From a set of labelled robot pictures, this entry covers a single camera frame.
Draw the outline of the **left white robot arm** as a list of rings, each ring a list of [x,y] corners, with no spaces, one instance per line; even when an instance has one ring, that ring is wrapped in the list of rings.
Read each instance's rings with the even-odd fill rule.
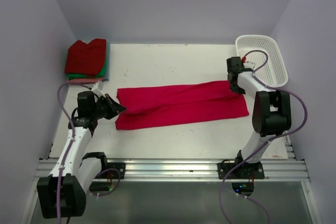
[[[86,208],[87,192],[97,178],[108,174],[121,180],[118,168],[109,166],[103,152],[86,153],[100,119],[110,120],[126,108],[101,91],[83,91],[77,95],[77,107],[68,116],[68,135],[61,155],[48,176],[39,178],[37,192],[45,219],[80,217]]]

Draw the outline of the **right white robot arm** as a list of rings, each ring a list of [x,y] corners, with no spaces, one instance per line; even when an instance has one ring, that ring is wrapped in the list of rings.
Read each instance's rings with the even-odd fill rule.
[[[254,98],[251,120],[254,131],[238,152],[238,162],[234,165],[236,176],[246,178],[253,171],[251,164],[261,161],[272,139],[291,128],[290,95],[260,81],[252,68],[244,66],[240,57],[231,57],[226,64],[230,90]]]

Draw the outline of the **pink red t shirt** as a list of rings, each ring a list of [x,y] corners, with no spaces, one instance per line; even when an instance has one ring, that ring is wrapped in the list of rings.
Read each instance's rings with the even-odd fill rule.
[[[117,99],[126,107],[116,120],[117,130],[138,130],[249,115],[243,95],[228,81],[160,87],[121,88]]]

